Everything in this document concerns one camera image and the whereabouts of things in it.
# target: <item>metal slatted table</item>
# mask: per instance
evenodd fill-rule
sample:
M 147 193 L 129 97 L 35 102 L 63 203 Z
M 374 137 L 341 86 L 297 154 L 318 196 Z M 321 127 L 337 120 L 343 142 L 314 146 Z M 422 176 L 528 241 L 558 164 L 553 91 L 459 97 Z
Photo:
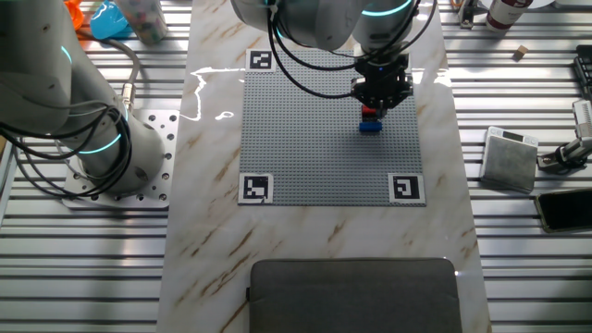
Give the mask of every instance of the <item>metal slatted table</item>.
M 540 153 L 574 138 L 571 103 L 579 92 L 570 64 L 578 44 L 592 43 L 592 15 L 530 12 L 497 40 L 483 16 L 472 31 L 461 31 L 448 0 L 438 1 L 493 332 L 591 332 L 592 232 L 545 234 L 532 200 L 545 191 L 592 187 L 592 171 L 567 179 L 538 174 L 535 191 L 523 195 L 482 188 L 478 170 L 488 126 L 538 137 Z M 136 107 L 180 109 L 191 1 L 162 3 L 170 28 L 165 40 L 125 44 L 145 68 Z M 97 7 L 82 4 L 86 13 Z M 530 52 L 515 63 L 521 44 Z M 99 43 L 84 47 L 119 91 L 131 62 Z M 44 163 L 41 170 L 64 181 L 63 165 Z M 18 172 L 2 199 L 0 332 L 155 332 L 166 211 L 73 213 Z

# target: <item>black cable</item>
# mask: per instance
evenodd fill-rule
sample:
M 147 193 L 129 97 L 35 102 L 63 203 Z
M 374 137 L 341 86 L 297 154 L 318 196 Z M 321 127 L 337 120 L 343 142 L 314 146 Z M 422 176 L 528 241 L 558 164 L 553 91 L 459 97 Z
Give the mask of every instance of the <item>black cable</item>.
M 62 139 L 68 139 L 68 138 L 74 137 L 76 135 L 83 133 L 86 130 L 89 130 L 92 126 L 94 126 L 95 121 L 100 121 L 100 119 L 95 119 L 94 121 L 86 124 L 85 126 L 81 127 L 80 129 L 76 129 L 74 131 L 71 131 L 70 133 L 57 134 L 57 135 L 33 133 L 33 132 L 29 132 L 27 130 L 14 128 L 14 127 L 7 125 L 5 123 L 0 123 L 0 129 L 6 129 L 9 132 L 17 133 L 20 136 L 27 136 L 27 137 L 32 137 L 32 138 L 36 138 L 36 139 L 62 140 Z
M 407 28 L 413 22 L 414 13 L 416 12 L 416 10 L 419 7 L 419 4 L 420 3 L 421 3 L 421 0 L 418 0 L 417 3 L 415 4 L 415 7 L 411 10 L 409 16 L 407 17 L 407 19 L 403 23 L 402 28 L 399 30 L 399 32 L 397 33 L 397 35 L 392 40 L 390 40 L 390 42 L 388 42 L 385 46 L 383 46 L 383 47 L 381 47 L 381 48 L 379 48 L 377 50 L 372 51 L 371 53 L 369 53 L 368 55 L 366 55 L 367 57 L 364 57 L 361 60 L 359 60 L 358 63 L 368 63 L 371 60 L 374 60 L 374 59 L 378 58 L 379 56 L 382 56 L 386 51 L 388 51 L 388 49 L 390 47 L 392 47 L 392 45 L 394 45 L 400 39 L 400 37 L 405 33 L 405 31 L 407 31 Z M 286 47 L 286 45 L 281 41 L 281 38 L 278 35 L 278 21 L 279 21 L 278 14 L 276 14 L 276 17 L 274 18 L 273 23 L 272 23 L 273 29 L 271 31 L 276 36 L 276 40 L 277 40 L 277 43 L 279 44 L 279 47 L 281 47 L 281 49 L 284 51 L 284 53 L 286 53 L 286 55 L 288 55 L 290 58 L 292 58 L 292 60 L 296 61 L 298 64 L 300 64 L 302 66 L 305 66 L 307 68 L 310 68 L 310 69 L 324 70 L 324 71 L 339 71 L 339 70 L 346 70 L 346 69 L 355 68 L 356 64 L 351 64 L 351 65 L 347 65 L 347 66 L 339 66 L 339 67 L 327 68 L 327 67 L 312 65 L 312 64 L 309 64 L 307 62 L 302 61 L 296 55 L 294 55 L 293 53 L 291 53 L 290 50 L 288 50 L 288 48 Z M 420 34 L 418 34 L 418 36 L 415 36 L 415 39 L 414 39 L 413 42 L 415 42 L 419 38 L 419 36 L 420 36 Z
M 80 153 L 82 150 L 84 150 L 84 148 L 86 148 L 86 146 L 89 144 L 89 142 L 93 139 L 93 135 L 96 132 L 96 130 L 99 128 L 99 125 L 101 124 L 103 117 L 107 114 L 107 111 L 109 111 L 109 110 L 110 109 L 104 110 L 99 117 L 97 117 L 95 120 L 93 120 L 90 123 L 92 125 L 91 130 L 90 130 L 88 136 L 86 137 L 86 139 L 84 139 L 84 141 L 80 144 L 80 146 L 78 148 L 74 149 L 73 151 L 71 151 L 70 153 L 67 153 L 67 154 L 52 155 L 52 154 L 39 153 L 35 150 L 32 150 L 24 143 L 19 142 L 19 140 L 17 140 L 12 135 L 8 134 L 2 128 L 0 128 L 0 135 L 4 136 L 8 141 L 10 141 L 12 144 L 17 146 L 20 150 L 27 152 L 28 154 L 32 154 L 34 156 L 41 157 L 41 158 L 48 159 L 48 160 L 59 161 L 59 160 L 63 160 L 66 158 L 70 158 L 70 157 L 74 156 L 75 154 Z
M 267 35 L 269 37 L 269 44 L 271 45 L 271 53 L 274 55 L 274 58 L 276 59 L 277 65 L 279 66 L 279 68 L 281 69 L 281 71 L 284 73 L 284 75 L 286 75 L 286 78 L 288 78 L 288 80 L 290 80 L 295 86 L 297 86 L 298 88 L 302 89 L 303 91 L 305 91 L 307 93 L 310 93 L 313 96 L 321 97 L 321 98 L 326 98 L 326 99 L 341 99 L 341 98 L 347 98 L 347 97 L 351 97 L 352 96 L 352 93 L 351 92 L 340 94 L 340 95 L 328 95 L 328 94 L 324 94 L 324 93 L 312 91 L 312 90 L 304 87 L 303 85 L 301 85 L 298 81 L 296 81 L 289 74 L 289 72 L 286 70 L 286 68 L 284 67 L 284 65 L 281 63 L 281 60 L 279 60 L 278 50 L 276 50 L 276 46 L 274 44 L 273 24 L 271 22 L 271 10 L 269 10 L 267 12 Z
M 126 54 L 126 56 L 128 56 L 129 59 L 131 59 L 131 62 L 133 64 L 131 67 L 131 73 L 129 74 L 129 78 L 126 81 L 126 83 L 133 84 L 136 81 L 136 79 L 138 78 L 138 72 L 140 72 L 140 59 L 135 54 L 135 52 L 133 52 L 133 50 L 131 50 L 125 44 L 118 42 L 114 39 L 98 40 L 98 39 L 94 38 L 94 36 L 90 32 L 87 32 L 87 31 L 76 31 L 76 33 L 80 34 L 88 39 L 94 40 L 96 42 L 111 45 L 111 46 L 115 47 L 116 49 L 120 50 L 121 52 L 123 52 L 124 54 Z
M 402 51 L 406 50 L 407 48 L 409 48 L 411 45 L 413 45 L 413 43 L 417 42 L 417 40 L 424 34 L 424 32 L 426 32 L 427 28 L 429 27 L 429 24 L 432 22 L 432 19 L 434 18 L 434 14 L 436 14 L 436 1 L 437 0 L 434 0 L 434 3 L 432 4 L 432 11 L 429 13 L 429 17 L 427 18 L 427 21 L 425 22 L 424 27 L 419 32 L 417 32 L 415 37 L 413 37 L 413 39 L 411 39 L 407 44 L 405 44 L 399 50 L 399 52 L 402 52 Z
M 111 112 L 110 116 L 113 118 L 118 117 L 116 112 Z M 29 181 L 39 191 L 42 191 L 46 194 L 50 194 L 50 195 L 57 196 L 60 198 L 76 199 L 76 198 L 80 198 L 80 197 L 92 197 L 94 195 L 99 195 L 99 194 L 104 193 L 105 191 L 108 191 L 109 189 L 111 189 L 121 179 L 121 177 L 123 177 L 123 175 L 125 174 L 125 172 L 128 169 L 128 166 L 130 165 L 130 159 L 131 159 L 130 127 L 125 119 L 122 118 L 122 120 L 120 121 L 120 125 L 118 125 L 118 129 L 119 129 L 119 133 L 121 134 L 121 139 L 120 139 L 121 148 L 124 148 L 123 146 L 125 146 L 125 149 L 120 149 L 120 154 L 119 154 L 119 157 L 117 158 L 117 160 L 119 160 L 119 162 L 115 163 L 114 166 L 111 168 L 111 170 L 108 171 L 108 173 L 114 173 L 115 171 L 117 171 L 117 169 L 120 169 L 119 172 L 117 173 L 117 176 L 114 179 L 106 179 L 100 185 L 97 185 L 94 188 L 92 188 L 88 191 L 82 192 L 82 193 L 74 193 L 74 192 L 68 191 L 68 190 L 56 185 L 53 181 L 49 180 L 45 175 L 43 175 L 43 173 L 39 170 L 39 168 L 32 161 L 31 156 L 27 153 L 24 153 L 25 156 L 27 157 L 27 161 L 29 162 L 29 164 L 31 165 L 33 170 L 37 173 L 37 175 L 43 181 L 45 181 L 50 186 L 52 186 L 54 189 L 59 190 L 62 193 L 49 191 L 49 190 L 43 188 L 41 185 L 39 185 L 37 182 L 35 182 L 31 178 L 31 176 L 28 174 L 28 172 L 26 171 L 24 166 L 20 163 L 16 146 L 13 146 L 12 153 L 15 156 L 15 159 L 17 161 L 17 165 L 18 165 L 20 172 L 23 174 L 25 179 L 27 181 Z

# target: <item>small wooden block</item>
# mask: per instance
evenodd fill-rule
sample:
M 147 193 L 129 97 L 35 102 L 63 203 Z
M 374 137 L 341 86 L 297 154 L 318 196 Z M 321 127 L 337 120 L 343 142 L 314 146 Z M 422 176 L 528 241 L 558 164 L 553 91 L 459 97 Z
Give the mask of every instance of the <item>small wooden block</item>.
M 520 45 L 520 47 L 518 47 L 518 50 L 516 50 L 516 52 L 512 56 L 512 59 L 514 59 L 516 61 L 520 61 L 527 52 L 528 52 L 528 49 L 526 47 L 524 47 L 523 45 Z

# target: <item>blue lego brick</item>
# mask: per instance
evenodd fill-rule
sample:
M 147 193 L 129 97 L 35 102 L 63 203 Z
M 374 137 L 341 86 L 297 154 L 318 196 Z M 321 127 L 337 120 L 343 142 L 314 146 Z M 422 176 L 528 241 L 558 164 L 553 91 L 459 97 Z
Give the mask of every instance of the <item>blue lego brick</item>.
M 360 132 L 380 132 L 382 130 L 381 122 L 361 122 Z

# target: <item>gray lego baseplate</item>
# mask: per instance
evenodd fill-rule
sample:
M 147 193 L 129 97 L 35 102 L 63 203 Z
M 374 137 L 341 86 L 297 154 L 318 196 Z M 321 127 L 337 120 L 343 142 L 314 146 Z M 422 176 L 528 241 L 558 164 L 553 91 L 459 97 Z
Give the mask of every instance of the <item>gray lego baseplate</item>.
M 323 51 L 294 54 L 319 66 L 352 63 L 351 58 Z M 361 77 L 354 69 L 304 68 L 283 53 L 280 59 L 298 82 L 320 93 L 347 93 L 352 79 Z M 389 199 L 389 174 L 420 178 L 422 174 L 413 97 L 388 111 L 379 135 L 363 135 L 358 130 L 361 106 L 354 98 L 328 100 L 303 92 L 279 68 L 275 72 L 247 70 L 241 174 L 273 175 L 273 205 L 425 206 L 425 201 L 393 203 Z M 420 183 L 423 195 L 423 179 Z M 404 185 L 399 191 L 410 192 Z

